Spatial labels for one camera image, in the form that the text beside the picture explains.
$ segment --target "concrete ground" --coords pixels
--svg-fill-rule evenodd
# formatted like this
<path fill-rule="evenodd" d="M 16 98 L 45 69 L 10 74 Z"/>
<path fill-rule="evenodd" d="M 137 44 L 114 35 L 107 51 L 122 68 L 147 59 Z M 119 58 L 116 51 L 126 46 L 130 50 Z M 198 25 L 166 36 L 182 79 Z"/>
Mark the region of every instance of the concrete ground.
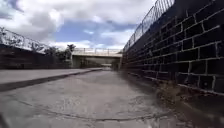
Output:
<path fill-rule="evenodd" d="M 152 90 L 144 93 L 137 86 L 116 72 L 101 71 L 2 92 L 0 123 L 10 128 L 194 127 L 159 103 Z"/>

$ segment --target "sky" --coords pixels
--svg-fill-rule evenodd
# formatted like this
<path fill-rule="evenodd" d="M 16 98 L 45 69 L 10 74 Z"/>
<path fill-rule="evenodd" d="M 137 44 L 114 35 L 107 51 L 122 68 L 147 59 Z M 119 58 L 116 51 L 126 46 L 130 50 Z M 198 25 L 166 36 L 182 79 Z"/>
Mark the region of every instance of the sky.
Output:
<path fill-rule="evenodd" d="M 62 49 L 122 49 L 154 2 L 0 0 L 0 27 Z"/>

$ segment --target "dark brick wall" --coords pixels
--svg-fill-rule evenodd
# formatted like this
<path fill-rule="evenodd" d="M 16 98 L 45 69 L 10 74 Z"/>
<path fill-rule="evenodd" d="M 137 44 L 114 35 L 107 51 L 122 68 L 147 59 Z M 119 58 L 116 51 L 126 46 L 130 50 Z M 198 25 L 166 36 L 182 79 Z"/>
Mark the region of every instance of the dark brick wall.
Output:
<path fill-rule="evenodd" d="M 122 67 L 142 77 L 224 93 L 223 41 L 223 0 L 176 0 L 123 54 Z"/>

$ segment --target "fence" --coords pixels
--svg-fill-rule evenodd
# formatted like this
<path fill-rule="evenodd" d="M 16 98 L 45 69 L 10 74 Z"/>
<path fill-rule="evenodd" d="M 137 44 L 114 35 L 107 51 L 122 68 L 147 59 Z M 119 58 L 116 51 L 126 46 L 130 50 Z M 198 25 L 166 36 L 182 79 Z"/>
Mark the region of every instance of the fence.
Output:
<path fill-rule="evenodd" d="M 74 54 L 118 54 L 120 49 L 75 48 Z"/>
<path fill-rule="evenodd" d="M 122 69 L 150 80 L 224 95 L 224 0 L 175 0 L 161 14 L 124 53 Z"/>
<path fill-rule="evenodd" d="M 157 0 L 155 6 L 150 9 L 141 24 L 137 27 L 123 51 L 126 52 L 132 45 L 134 45 L 138 39 L 150 29 L 153 23 L 174 4 L 174 1 L 175 0 Z"/>
<path fill-rule="evenodd" d="M 41 44 L 35 40 L 26 38 L 17 33 L 11 32 L 4 28 L 0 28 L 0 44 L 9 45 L 29 51 L 44 53 L 49 46 Z"/>

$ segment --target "white cloud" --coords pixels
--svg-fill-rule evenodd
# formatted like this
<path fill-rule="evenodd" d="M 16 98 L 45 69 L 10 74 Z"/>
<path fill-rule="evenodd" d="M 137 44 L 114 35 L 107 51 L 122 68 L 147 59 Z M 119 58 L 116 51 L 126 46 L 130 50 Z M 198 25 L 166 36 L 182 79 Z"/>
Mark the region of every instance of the white cloud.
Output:
<path fill-rule="evenodd" d="M 87 34 L 89 34 L 89 35 L 93 35 L 93 34 L 94 34 L 94 32 L 91 31 L 91 30 L 84 30 L 83 32 L 85 32 L 85 33 L 87 33 Z"/>
<path fill-rule="evenodd" d="M 108 49 L 123 49 L 124 45 L 111 45 L 107 47 Z"/>
<path fill-rule="evenodd" d="M 134 29 L 127 29 L 124 31 L 107 31 L 101 34 L 102 38 L 112 39 L 115 44 L 126 44 L 134 33 Z"/>
<path fill-rule="evenodd" d="M 18 0 L 21 11 L 13 9 L 5 0 L 0 0 L 0 26 L 43 41 L 67 21 L 113 22 L 116 24 L 138 24 L 154 4 L 154 0 Z M 105 32 L 103 38 L 111 38 L 115 44 L 125 44 L 133 30 Z M 62 46 L 68 42 L 57 42 Z"/>
<path fill-rule="evenodd" d="M 59 48 L 60 50 L 64 50 L 67 48 L 67 45 L 74 44 L 76 48 L 90 48 L 93 44 L 88 40 L 80 41 L 80 42 L 51 42 L 49 45 Z"/>
<path fill-rule="evenodd" d="M 94 48 L 103 48 L 105 46 L 105 44 L 96 44 L 94 46 Z"/>

